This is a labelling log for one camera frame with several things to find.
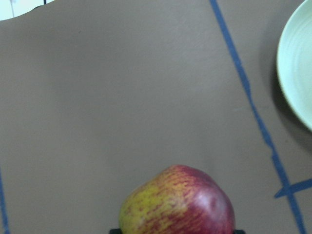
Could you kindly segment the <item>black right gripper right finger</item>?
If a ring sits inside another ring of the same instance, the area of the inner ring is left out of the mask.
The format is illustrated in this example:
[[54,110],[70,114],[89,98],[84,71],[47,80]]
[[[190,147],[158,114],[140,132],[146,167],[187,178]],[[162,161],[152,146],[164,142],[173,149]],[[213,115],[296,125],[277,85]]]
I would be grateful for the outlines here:
[[234,234],[245,234],[244,230],[234,230]]

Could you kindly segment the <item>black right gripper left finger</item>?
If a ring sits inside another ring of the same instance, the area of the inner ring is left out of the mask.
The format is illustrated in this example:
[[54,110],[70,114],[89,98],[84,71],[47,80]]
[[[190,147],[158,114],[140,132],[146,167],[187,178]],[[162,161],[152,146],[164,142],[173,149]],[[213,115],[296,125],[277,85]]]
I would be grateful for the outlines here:
[[111,229],[109,234],[121,234],[121,229]]

